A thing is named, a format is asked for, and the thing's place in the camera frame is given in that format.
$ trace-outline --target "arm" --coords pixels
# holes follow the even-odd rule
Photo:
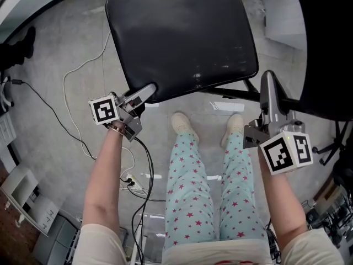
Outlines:
[[[283,251],[291,240],[308,230],[305,213],[286,175],[272,176],[261,149],[258,149],[258,154],[271,221]]]
[[[84,199],[83,225],[99,224],[119,234],[120,167],[122,136],[108,130],[93,167]]]

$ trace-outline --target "light blue pajama pants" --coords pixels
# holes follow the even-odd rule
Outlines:
[[[221,182],[220,239],[267,241],[266,230],[255,207],[250,154],[242,146],[240,133],[228,137]],[[168,177],[164,249],[216,241],[210,186],[192,134],[178,134]]]

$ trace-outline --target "beige shoe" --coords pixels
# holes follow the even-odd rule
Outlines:
[[[199,143],[200,138],[197,133],[193,130],[190,124],[190,120],[183,113],[176,112],[173,114],[171,120],[172,127],[177,134],[179,133],[189,133],[193,134],[197,143]]]
[[[227,138],[232,133],[243,133],[244,121],[240,114],[234,114],[228,119],[226,133],[222,139],[221,146],[227,147]]]

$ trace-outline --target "floor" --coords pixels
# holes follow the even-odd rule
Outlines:
[[[34,56],[26,60],[24,65],[9,70],[12,78],[26,80],[53,106],[59,118],[69,131],[77,135],[71,123],[63,101],[62,79],[67,71],[76,68],[85,60],[96,56],[103,48],[109,32],[104,12],[106,0],[65,0],[50,8],[31,24],[37,28]],[[264,36],[263,21],[249,14],[258,53],[259,73],[252,79],[260,89],[260,76],[265,70],[273,70],[282,85],[292,98],[298,99],[304,82],[306,70],[306,54],[303,51],[280,44]],[[22,38],[23,30],[12,42]],[[108,41],[103,56],[88,63],[79,71],[70,74],[66,79],[66,92],[73,118],[82,131],[83,140],[96,155],[104,140],[106,130],[96,126],[92,121],[88,101],[109,93],[111,90],[121,94],[128,89],[124,73],[112,39]],[[227,88],[245,90],[242,82],[226,85]],[[59,126],[52,112],[26,86],[11,88],[15,107],[10,115],[17,133],[15,146],[21,157],[21,164],[28,166],[37,179],[44,195],[52,199],[64,215],[81,216],[84,192],[93,166],[93,160],[85,156],[80,144],[69,137]],[[258,103],[246,100],[227,100],[220,96],[194,93],[160,103],[158,107],[146,108],[142,115],[143,131],[141,140],[149,148],[156,179],[153,197],[165,198],[168,162],[170,151],[176,135],[170,125],[170,116],[179,110],[188,115],[196,132],[201,137],[201,156],[206,165],[208,175],[222,173],[223,151],[220,141],[225,131],[226,122],[231,112],[214,110],[213,101],[243,103],[246,123],[258,117]],[[322,147],[331,142],[332,123],[314,116],[298,113],[297,117],[306,123],[311,143]],[[147,187],[147,158],[144,150],[137,143],[124,142],[135,155],[136,166],[131,170],[138,180]],[[260,216],[264,223],[268,222],[269,212],[264,195],[264,187],[259,172],[256,149],[253,166],[255,173],[255,197]],[[129,153],[122,152],[122,169],[131,166]],[[303,201],[312,198],[328,174],[332,164],[321,166],[319,156],[314,156],[315,164],[288,174],[289,181],[298,199]],[[220,181],[210,181],[215,208],[220,203]],[[121,192],[119,211],[121,226],[130,228],[132,213],[140,206],[142,200],[130,193]],[[151,202],[147,212],[164,214],[164,203]],[[164,220],[150,219],[147,226],[154,236],[154,245],[148,245],[151,256],[158,255],[158,246],[163,238],[156,233],[163,233]]]

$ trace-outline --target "electrical outlet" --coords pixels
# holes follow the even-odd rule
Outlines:
[[[132,175],[132,174],[128,174],[126,176],[127,179],[132,179],[132,181],[135,183],[134,185],[130,186],[129,188],[131,190],[142,190],[142,185],[138,182],[138,180]]]

